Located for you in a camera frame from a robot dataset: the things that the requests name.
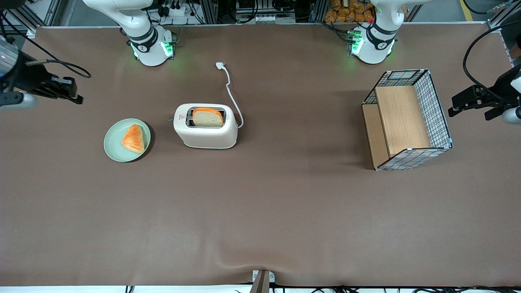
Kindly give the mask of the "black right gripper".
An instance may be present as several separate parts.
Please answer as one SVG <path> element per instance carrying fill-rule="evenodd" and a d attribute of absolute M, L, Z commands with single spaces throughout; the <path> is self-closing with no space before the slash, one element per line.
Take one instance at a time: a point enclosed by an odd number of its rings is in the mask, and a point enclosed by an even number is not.
<path fill-rule="evenodd" d="M 24 52 L 18 53 L 15 65 L 15 87 L 28 93 L 50 99 L 63 99 L 77 105 L 83 104 L 83 97 L 77 95 L 76 80 L 72 77 L 53 77 L 46 68 L 47 60 L 36 60 Z"/>

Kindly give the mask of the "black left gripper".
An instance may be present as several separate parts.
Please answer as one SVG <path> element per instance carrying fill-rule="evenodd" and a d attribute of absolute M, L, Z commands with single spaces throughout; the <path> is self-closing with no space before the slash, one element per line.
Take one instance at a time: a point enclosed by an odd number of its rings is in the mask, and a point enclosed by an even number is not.
<path fill-rule="evenodd" d="M 509 105 L 520 106 L 521 65 L 516 65 L 501 74 L 494 83 L 494 92 Z M 477 85 L 472 85 L 452 97 L 452 107 L 448 109 L 449 117 L 471 109 L 491 108 L 484 113 L 486 121 L 493 120 L 503 113 L 503 104 L 496 102 L 495 97 Z"/>

